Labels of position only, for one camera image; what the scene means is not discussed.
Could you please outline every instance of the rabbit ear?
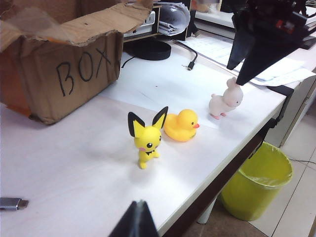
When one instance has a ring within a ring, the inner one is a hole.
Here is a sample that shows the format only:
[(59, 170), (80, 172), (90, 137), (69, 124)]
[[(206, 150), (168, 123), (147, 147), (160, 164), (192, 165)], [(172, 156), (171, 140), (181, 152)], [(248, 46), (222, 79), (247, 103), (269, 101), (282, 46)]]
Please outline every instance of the rabbit ear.
[(235, 87), (235, 86), (236, 86), (236, 81), (237, 81), (236, 78), (230, 78), (230, 79), (227, 81), (227, 86), (228, 86), (228, 88)]
[(145, 123), (136, 114), (129, 112), (128, 116), (128, 129), (132, 137), (139, 138), (144, 133)]
[(168, 113), (168, 106), (164, 107), (162, 110), (159, 111), (158, 114), (153, 119), (153, 127), (157, 129), (162, 129), (164, 121), (166, 120)]

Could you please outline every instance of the desk leg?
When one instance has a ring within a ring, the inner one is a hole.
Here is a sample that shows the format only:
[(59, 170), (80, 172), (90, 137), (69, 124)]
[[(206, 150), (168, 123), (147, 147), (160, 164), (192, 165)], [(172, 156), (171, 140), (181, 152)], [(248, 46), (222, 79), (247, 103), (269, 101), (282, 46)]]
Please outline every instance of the desk leg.
[(211, 214), (212, 210), (213, 210), (213, 206), (215, 204), (216, 198), (214, 199), (214, 201), (211, 203), (210, 206), (208, 206), (208, 208), (203, 212), (203, 214), (198, 218), (197, 222), (199, 224), (206, 224), (209, 218), (209, 215)]

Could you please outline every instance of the yellow trash bin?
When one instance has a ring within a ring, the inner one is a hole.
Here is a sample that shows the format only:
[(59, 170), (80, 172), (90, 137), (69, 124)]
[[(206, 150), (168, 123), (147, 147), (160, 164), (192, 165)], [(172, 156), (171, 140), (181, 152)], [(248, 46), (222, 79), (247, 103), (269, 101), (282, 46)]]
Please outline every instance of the yellow trash bin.
[(282, 186), (290, 182), (293, 168), (277, 147), (264, 142), (247, 159), (221, 192), (221, 201), (235, 217), (258, 219)]

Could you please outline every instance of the toy figure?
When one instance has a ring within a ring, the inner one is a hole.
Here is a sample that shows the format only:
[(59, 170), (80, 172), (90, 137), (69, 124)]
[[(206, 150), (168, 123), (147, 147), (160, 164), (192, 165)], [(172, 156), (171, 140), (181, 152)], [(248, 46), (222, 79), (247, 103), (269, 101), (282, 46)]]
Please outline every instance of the toy figure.
[(164, 132), (172, 139), (187, 142), (196, 132), (198, 116), (193, 110), (182, 110), (178, 115), (168, 114), (164, 125)]
[(161, 132), (166, 119), (168, 107), (164, 107), (153, 119), (152, 126), (145, 126), (145, 123), (133, 112), (128, 113), (129, 133), (134, 137), (135, 146), (139, 149), (139, 166), (141, 169), (147, 167), (146, 162), (152, 158), (158, 158), (156, 148), (161, 141)]
[(231, 78), (227, 81), (228, 89), (224, 95), (212, 94), (208, 107), (210, 114), (217, 120), (221, 116), (226, 116), (226, 112), (234, 110), (241, 104), (243, 93), (239, 85), (236, 84), (236, 78)]

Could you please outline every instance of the tiled floor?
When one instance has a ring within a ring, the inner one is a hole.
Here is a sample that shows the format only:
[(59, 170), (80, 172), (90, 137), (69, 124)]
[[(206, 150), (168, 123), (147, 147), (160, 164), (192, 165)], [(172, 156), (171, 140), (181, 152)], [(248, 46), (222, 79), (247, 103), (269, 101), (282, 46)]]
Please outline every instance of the tiled floor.
[[(316, 162), (316, 102), (282, 150), (291, 159)], [(316, 237), (316, 164), (292, 162), (292, 181), (256, 221), (231, 216), (216, 202), (205, 225), (194, 223), (183, 237)]]

